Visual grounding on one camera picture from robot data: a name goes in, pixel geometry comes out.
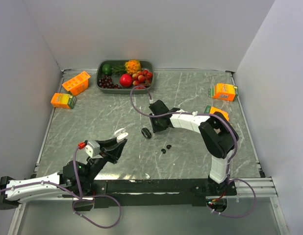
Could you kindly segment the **white earbud charging case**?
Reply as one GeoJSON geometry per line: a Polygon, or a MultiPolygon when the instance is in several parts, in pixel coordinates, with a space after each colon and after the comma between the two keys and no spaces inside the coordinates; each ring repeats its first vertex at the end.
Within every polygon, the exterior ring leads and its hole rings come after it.
{"type": "Polygon", "coordinates": [[[114,132],[114,136],[115,136],[117,142],[120,142],[127,138],[128,132],[126,131],[125,128],[120,128],[114,132]]]}

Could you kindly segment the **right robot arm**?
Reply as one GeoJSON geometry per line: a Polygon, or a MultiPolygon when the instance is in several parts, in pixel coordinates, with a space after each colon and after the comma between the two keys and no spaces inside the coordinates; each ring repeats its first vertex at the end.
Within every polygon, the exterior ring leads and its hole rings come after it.
{"type": "Polygon", "coordinates": [[[168,128],[181,128],[201,134],[212,155],[207,187],[214,195],[223,193],[228,185],[229,165],[236,154],[239,137],[220,112],[188,113],[179,108],[168,109],[161,100],[150,101],[150,120],[154,133],[168,128]]]}

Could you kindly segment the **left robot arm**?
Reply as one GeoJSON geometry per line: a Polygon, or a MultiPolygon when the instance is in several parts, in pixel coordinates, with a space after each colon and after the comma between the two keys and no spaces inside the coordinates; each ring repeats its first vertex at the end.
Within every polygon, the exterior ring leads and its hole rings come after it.
{"type": "Polygon", "coordinates": [[[15,209],[22,203],[62,191],[77,198],[89,195],[96,176],[107,163],[118,162],[126,143],[127,138],[83,141],[77,145],[73,159],[59,172],[24,180],[1,177],[0,210],[15,209]]]}

